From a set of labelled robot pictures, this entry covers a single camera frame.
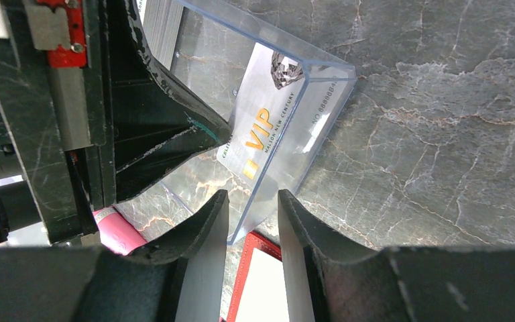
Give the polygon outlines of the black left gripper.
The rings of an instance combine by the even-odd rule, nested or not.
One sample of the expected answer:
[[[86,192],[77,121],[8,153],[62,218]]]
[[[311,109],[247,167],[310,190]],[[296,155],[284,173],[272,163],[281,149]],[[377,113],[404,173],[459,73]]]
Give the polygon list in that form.
[[[51,244],[93,234],[115,194],[231,133],[156,60],[135,1],[0,1],[0,243],[35,223]]]

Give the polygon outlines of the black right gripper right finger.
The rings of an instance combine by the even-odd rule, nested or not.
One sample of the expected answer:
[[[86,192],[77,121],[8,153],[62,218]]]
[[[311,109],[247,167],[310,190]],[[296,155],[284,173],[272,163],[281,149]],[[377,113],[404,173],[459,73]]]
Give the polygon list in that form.
[[[515,321],[515,247],[365,247],[278,193],[291,321]]]

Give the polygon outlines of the red leather card holder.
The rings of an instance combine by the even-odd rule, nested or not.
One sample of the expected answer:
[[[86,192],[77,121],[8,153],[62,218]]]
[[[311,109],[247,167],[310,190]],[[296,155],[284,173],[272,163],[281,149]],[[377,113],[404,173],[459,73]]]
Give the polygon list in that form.
[[[245,237],[228,312],[220,320],[290,320],[281,249],[260,233]]]

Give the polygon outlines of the clear plastic card box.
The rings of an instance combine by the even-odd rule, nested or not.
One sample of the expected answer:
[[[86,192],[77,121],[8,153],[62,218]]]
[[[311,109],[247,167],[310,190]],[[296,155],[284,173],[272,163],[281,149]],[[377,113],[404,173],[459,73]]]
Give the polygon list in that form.
[[[230,1],[139,1],[154,56],[231,126],[162,186],[193,212],[229,192],[234,244],[296,192],[350,97],[354,65]]]

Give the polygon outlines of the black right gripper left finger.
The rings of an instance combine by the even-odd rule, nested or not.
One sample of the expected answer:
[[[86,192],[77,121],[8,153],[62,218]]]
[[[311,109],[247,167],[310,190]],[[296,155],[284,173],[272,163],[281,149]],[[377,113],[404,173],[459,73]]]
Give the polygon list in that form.
[[[218,321],[229,197],[120,255],[106,247],[0,248],[0,321]]]

